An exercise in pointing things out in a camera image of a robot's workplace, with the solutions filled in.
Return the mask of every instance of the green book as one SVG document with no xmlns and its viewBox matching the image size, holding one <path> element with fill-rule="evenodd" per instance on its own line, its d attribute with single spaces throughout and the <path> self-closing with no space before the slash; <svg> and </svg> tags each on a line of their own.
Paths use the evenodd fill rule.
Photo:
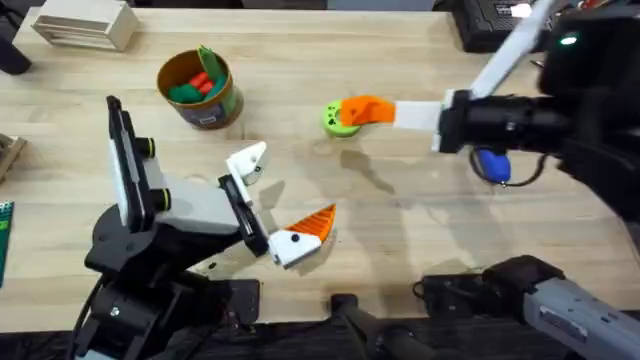
<svg viewBox="0 0 640 360">
<path fill-rule="evenodd" d="M 7 263 L 12 216 L 13 201 L 0 202 L 0 288 L 4 281 L 4 266 Z"/>
</svg>

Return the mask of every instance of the white box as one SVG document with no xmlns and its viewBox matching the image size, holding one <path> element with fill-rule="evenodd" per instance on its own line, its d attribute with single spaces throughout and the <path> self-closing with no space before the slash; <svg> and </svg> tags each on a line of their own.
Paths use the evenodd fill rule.
<svg viewBox="0 0 640 360">
<path fill-rule="evenodd" d="M 32 27 L 52 45 L 124 51 L 137 25 L 126 2 L 47 0 Z"/>
</svg>

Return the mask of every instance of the blue component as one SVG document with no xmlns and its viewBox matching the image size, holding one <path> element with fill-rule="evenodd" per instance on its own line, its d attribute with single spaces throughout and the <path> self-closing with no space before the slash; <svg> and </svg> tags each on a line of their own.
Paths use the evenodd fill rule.
<svg viewBox="0 0 640 360">
<path fill-rule="evenodd" d="M 491 150 L 476 152 L 482 174 L 496 183 L 506 183 L 511 179 L 511 163 L 506 155 L 499 155 Z"/>
</svg>

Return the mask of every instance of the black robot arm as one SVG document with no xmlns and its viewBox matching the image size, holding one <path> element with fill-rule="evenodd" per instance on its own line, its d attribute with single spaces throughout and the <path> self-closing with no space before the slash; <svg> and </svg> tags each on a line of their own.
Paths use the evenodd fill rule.
<svg viewBox="0 0 640 360">
<path fill-rule="evenodd" d="M 563 15 L 539 78 L 545 96 L 473 99 L 456 91 L 440 116 L 439 151 L 472 145 L 552 155 L 624 220 L 639 220 L 639 13 L 621 6 Z"/>
</svg>

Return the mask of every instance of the wooden block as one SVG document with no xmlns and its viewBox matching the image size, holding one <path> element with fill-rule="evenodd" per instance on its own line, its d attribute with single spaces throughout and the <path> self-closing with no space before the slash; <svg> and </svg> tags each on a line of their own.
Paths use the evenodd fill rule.
<svg viewBox="0 0 640 360">
<path fill-rule="evenodd" d="M 124 51 L 137 25 L 126 2 L 47 0 L 32 27 L 52 45 Z"/>
<path fill-rule="evenodd" d="M 23 138 L 0 134 L 0 179 L 4 178 L 9 167 L 16 160 L 20 150 L 26 143 L 27 141 Z"/>
</svg>

